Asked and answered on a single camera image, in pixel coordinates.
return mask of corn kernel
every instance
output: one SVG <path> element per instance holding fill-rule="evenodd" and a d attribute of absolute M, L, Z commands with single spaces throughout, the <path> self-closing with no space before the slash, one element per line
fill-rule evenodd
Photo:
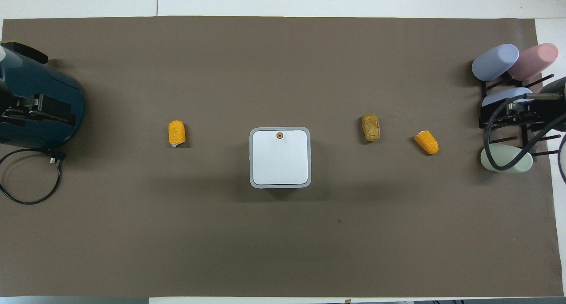
<path fill-rule="evenodd" d="M 185 140 L 186 135 L 182 121 L 172 121 L 169 123 L 169 143 L 173 147 L 177 147 L 177 145 L 184 143 Z"/>
<path fill-rule="evenodd" d="M 438 153 L 439 147 L 438 142 L 432 136 L 430 131 L 421 131 L 414 137 L 415 141 L 430 155 Z"/>

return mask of pale green cylindrical object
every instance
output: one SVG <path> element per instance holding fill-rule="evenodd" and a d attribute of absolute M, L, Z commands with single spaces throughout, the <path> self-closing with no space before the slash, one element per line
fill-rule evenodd
<path fill-rule="evenodd" d="M 509 161 L 513 160 L 517 156 L 517 154 L 521 151 L 520 148 L 503 145 L 503 144 L 491 144 L 490 145 L 490 152 L 493 160 L 497 165 L 503 166 L 507 165 Z M 497 171 L 500 173 L 524 173 L 528 171 L 532 167 L 532 156 L 529 153 L 526 153 L 519 161 L 515 164 L 515 166 L 507 169 L 506 171 L 498 171 L 497 169 L 493 168 L 490 164 L 490 161 L 487 159 L 486 149 L 482 149 L 482 154 L 480 155 L 480 161 L 482 162 L 483 167 L 488 171 Z"/>

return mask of corn cob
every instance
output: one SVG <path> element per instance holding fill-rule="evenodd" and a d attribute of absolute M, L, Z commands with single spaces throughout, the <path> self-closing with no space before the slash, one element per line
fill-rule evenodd
<path fill-rule="evenodd" d="M 430 155 L 438 153 L 439 147 L 438 142 L 432 136 L 430 131 L 421 131 L 414 137 L 415 141 Z"/>
<path fill-rule="evenodd" d="M 366 141 L 376 141 L 381 136 L 379 130 L 379 119 L 377 115 L 366 114 L 362 116 L 362 129 L 363 136 L 366 137 Z"/>
<path fill-rule="evenodd" d="M 180 143 L 184 143 L 185 140 L 186 136 L 182 121 L 172 121 L 169 123 L 169 143 L 176 147 Z"/>

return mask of white box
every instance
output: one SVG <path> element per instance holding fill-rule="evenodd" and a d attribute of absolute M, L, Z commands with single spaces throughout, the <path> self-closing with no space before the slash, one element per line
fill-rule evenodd
<path fill-rule="evenodd" d="M 305 127 L 258 127 L 249 133 L 249 183 L 256 188 L 311 184 L 311 133 Z"/>

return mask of pink cylindrical object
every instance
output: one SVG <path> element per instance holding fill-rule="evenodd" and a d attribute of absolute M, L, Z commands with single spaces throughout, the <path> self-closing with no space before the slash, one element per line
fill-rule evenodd
<path fill-rule="evenodd" d="M 558 48 L 552 43 L 532 46 L 521 52 L 507 73 L 518 81 L 527 81 L 548 68 L 558 58 Z"/>

